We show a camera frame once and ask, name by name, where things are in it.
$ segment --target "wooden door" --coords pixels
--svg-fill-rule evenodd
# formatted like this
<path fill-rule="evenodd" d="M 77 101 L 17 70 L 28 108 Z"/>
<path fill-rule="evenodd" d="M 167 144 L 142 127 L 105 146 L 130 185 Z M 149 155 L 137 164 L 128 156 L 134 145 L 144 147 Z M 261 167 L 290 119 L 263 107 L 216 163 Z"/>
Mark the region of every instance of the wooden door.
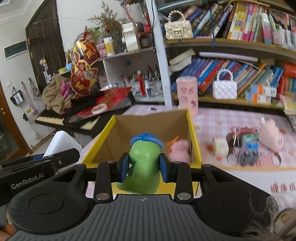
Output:
<path fill-rule="evenodd" d="M 41 4 L 26 27 L 26 36 L 34 74 L 42 93 L 47 83 L 40 60 L 45 57 L 49 67 L 47 73 L 51 76 L 66 65 L 56 0 L 45 0 Z"/>
<path fill-rule="evenodd" d="M 0 84 L 0 162 L 32 154 L 4 97 L 3 89 Z"/>

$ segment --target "quilted handbag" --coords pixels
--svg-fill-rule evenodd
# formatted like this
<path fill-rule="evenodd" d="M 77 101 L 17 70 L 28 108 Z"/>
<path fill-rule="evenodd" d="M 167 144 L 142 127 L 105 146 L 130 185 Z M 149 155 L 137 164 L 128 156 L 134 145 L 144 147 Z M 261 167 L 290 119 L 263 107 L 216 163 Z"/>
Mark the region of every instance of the quilted handbag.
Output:
<path fill-rule="evenodd" d="M 219 80 L 220 75 L 224 72 L 230 74 L 229 80 Z M 233 75 L 228 69 L 218 71 L 217 79 L 213 82 L 213 96 L 215 99 L 236 99 L 237 83 L 233 81 Z"/>
<path fill-rule="evenodd" d="M 171 22 L 171 17 L 174 13 L 181 15 L 181 21 Z M 191 29 L 190 21 L 185 19 L 185 16 L 179 10 L 171 11 L 168 16 L 168 22 L 165 23 L 165 32 L 167 39 L 191 39 L 193 38 L 193 32 Z"/>

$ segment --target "beige plush blanket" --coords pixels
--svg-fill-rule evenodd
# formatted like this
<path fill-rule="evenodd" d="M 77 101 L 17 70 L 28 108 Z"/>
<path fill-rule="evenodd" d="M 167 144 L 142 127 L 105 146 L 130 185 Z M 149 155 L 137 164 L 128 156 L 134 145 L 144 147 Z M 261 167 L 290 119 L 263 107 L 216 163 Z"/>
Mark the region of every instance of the beige plush blanket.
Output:
<path fill-rule="evenodd" d="M 61 114 L 64 108 L 69 104 L 75 93 L 72 92 L 66 99 L 61 95 L 62 80 L 70 81 L 58 74 L 54 75 L 51 83 L 45 87 L 42 93 L 42 100 L 48 110 L 53 109 L 56 113 Z"/>

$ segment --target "yellow box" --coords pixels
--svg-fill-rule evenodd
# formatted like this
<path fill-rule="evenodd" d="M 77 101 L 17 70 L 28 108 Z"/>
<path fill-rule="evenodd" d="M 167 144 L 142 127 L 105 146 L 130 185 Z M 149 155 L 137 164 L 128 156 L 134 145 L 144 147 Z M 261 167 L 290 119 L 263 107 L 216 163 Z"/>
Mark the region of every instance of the yellow box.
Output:
<path fill-rule="evenodd" d="M 85 155 L 82 163 L 88 168 L 97 167 L 105 161 L 117 161 L 124 152 L 131 149 L 130 140 L 141 133 L 151 133 L 157 136 L 164 144 L 162 150 L 168 156 L 167 142 L 176 136 L 189 141 L 191 167 L 200 168 L 202 158 L 198 140 L 189 111 L 176 110 L 151 115 L 114 115 L 107 123 L 101 134 Z M 196 192 L 197 184 L 193 183 Z M 113 194 L 125 193 L 112 184 Z M 175 183 L 160 182 L 157 194 L 173 195 Z"/>

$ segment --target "pearl handle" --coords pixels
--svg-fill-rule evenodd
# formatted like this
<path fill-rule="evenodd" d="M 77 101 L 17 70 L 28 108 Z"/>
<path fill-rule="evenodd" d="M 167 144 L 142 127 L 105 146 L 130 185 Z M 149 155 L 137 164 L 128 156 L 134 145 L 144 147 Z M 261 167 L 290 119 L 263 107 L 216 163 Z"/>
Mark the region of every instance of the pearl handle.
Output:
<path fill-rule="evenodd" d="M 221 75 L 222 73 L 224 73 L 224 72 L 229 73 L 229 74 L 230 74 L 230 81 L 233 81 L 233 74 L 232 74 L 231 71 L 228 70 L 228 69 L 220 69 L 220 70 L 218 71 L 216 81 L 219 81 L 219 80 L 220 80 L 220 79 L 219 79 L 219 78 L 220 78 L 220 75 Z"/>
<path fill-rule="evenodd" d="M 183 14 L 181 11 L 179 11 L 179 10 L 174 10 L 174 11 L 171 11 L 171 12 L 169 13 L 169 15 L 168 15 L 168 23 L 170 23 L 171 18 L 172 18 L 172 15 L 173 15 L 174 13 L 178 13 L 178 14 L 180 14 L 181 17 L 183 18 L 183 21 L 186 20 L 184 14 Z"/>

